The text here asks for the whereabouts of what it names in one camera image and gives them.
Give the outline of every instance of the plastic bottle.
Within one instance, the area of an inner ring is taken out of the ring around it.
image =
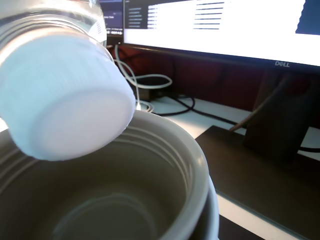
[[[129,124],[134,94],[106,40],[98,0],[0,0],[0,116],[25,154],[80,157]]]

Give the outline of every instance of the white desk surface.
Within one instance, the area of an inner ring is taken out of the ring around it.
[[[189,106],[192,105],[192,101],[189,99],[182,100]],[[152,102],[155,107],[156,113],[172,113],[185,110],[186,108],[175,102],[174,100],[164,97]],[[234,122],[240,122],[247,115],[250,114],[249,111],[224,106],[208,101],[196,100],[195,109],[206,112],[209,114],[214,114],[216,116],[226,118]],[[229,129],[232,127],[231,124],[215,120],[210,117],[199,115],[195,112],[187,112],[185,114],[170,116],[167,119],[176,123],[183,129],[185,129],[192,137],[197,138],[212,125],[218,126],[223,129]],[[239,129],[236,131],[239,134],[244,135],[246,133],[245,129]],[[304,147],[309,148],[320,148],[320,130],[310,127],[306,137],[302,143]],[[309,152],[299,152],[302,155],[308,156],[320,160],[320,153],[309,153]],[[236,223],[237,225],[247,229],[248,231],[256,234],[257,236],[265,240],[297,240],[298,238],[286,233],[285,231],[277,228],[276,226],[266,222],[265,220],[259,218],[258,216],[252,214],[251,212],[243,209],[242,207],[234,204],[233,202],[225,199],[224,197],[218,195],[219,211],[220,214],[229,219],[230,221]]]

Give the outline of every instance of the monitor stand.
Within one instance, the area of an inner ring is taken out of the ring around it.
[[[256,106],[284,74],[266,72]],[[297,77],[250,122],[245,136],[212,126],[196,140],[218,194],[299,239],[318,240],[320,161],[297,151],[320,101],[320,78]]]

